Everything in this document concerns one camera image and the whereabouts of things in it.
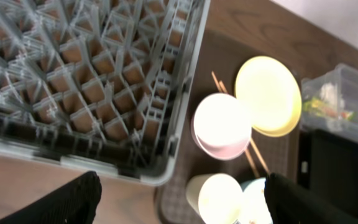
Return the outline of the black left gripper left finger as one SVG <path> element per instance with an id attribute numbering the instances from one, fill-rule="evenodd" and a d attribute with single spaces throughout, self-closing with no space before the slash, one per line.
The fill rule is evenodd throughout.
<path id="1" fill-rule="evenodd" d="M 0 224 L 93 223 L 101 194 L 99 176 L 89 171 L 0 219 Z"/>

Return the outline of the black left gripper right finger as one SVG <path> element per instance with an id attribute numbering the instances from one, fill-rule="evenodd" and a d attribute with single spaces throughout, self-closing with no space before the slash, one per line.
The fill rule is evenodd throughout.
<path id="1" fill-rule="evenodd" d="M 280 174 L 266 177 L 264 196 L 274 224 L 358 223 L 358 219 Z"/>

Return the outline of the light blue bowl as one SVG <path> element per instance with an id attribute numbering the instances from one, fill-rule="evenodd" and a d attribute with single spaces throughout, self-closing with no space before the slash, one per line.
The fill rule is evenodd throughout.
<path id="1" fill-rule="evenodd" d="M 266 178 L 248 180 L 241 184 L 243 201 L 238 218 L 241 224 L 272 224 L 264 190 Z"/>

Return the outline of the pale green cup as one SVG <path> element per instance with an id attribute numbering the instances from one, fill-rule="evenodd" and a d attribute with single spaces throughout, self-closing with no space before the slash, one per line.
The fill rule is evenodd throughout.
<path id="1" fill-rule="evenodd" d="M 204 174 L 189 180 L 186 200 L 206 224 L 238 222 L 243 191 L 235 178 L 228 174 Z"/>

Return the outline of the yellow orange snack wrapper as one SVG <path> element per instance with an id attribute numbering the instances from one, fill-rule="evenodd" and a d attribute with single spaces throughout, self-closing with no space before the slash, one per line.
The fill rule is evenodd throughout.
<path id="1" fill-rule="evenodd" d="M 309 112 L 316 116 L 335 118 L 335 119 L 345 119 L 345 120 L 353 120 L 356 117 L 355 112 L 353 111 L 337 111 L 333 108 L 333 106 L 329 106 L 324 101 L 313 97 L 310 100 L 306 100 L 303 102 L 303 111 Z"/>

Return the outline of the white pink shallow bowl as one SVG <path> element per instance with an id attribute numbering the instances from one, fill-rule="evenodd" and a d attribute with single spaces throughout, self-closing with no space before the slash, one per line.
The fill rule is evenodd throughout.
<path id="1" fill-rule="evenodd" d="M 191 118 L 191 134 L 207 155 L 222 161 L 235 159 L 250 143 L 249 109 L 231 95 L 210 94 L 196 107 Z"/>

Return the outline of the white tissue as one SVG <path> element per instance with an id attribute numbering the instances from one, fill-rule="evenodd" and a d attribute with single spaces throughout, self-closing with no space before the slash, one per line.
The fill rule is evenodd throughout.
<path id="1" fill-rule="evenodd" d="M 340 92 L 338 92 L 337 84 L 325 83 L 319 91 L 320 100 L 327 103 L 337 111 L 344 110 L 345 101 Z M 340 132 L 343 130 L 340 119 L 326 117 L 326 125 L 331 132 Z"/>

